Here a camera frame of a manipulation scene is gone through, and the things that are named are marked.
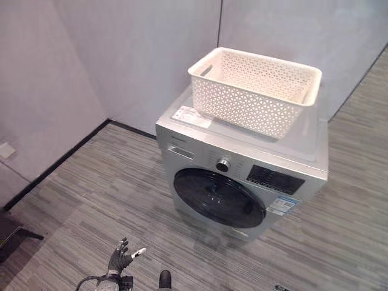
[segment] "washing machine door glass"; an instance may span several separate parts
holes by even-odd
[[[227,226],[255,227],[266,215],[264,204],[247,188],[215,172],[180,170],[175,175],[174,188],[192,209]]]

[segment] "washing machine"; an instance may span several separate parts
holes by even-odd
[[[156,123],[176,210],[251,241],[325,184],[327,121],[302,112],[280,140],[202,116],[188,87]]]

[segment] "paper label on machine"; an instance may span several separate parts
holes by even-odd
[[[209,128],[213,119],[202,116],[193,107],[181,106],[172,116],[173,119],[193,124],[204,129]]]
[[[273,203],[271,203],[271,205],[269,205],[269,207],[267,207],[267,211],[283,216],[290,212],[299,203],[299,200],[289,198],[287,196],[279,196]]]

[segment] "laundry basket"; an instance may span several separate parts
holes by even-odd
[[[195,109],[276,139],[314,105],[322,76],[308,65],[221,47],[188,72]]]

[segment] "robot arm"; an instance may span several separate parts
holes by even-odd
[[[134,258],[143,254],[147,249],[142,248],[141,250],[133,253],[132,255],[126,255],[128,251],[127,238],[123,238],[118,243],[116,249],[113,251],[109,263],[108,271],[104,276],[90,276],[83,279],[78,283],[76,291],[79,290],[81,284],[85,281],[97,279],[96,291],[119,291],[119,290],[131,290],[132,289],[132,277],[126,276],[121,278],[121,272],[128,267]]]

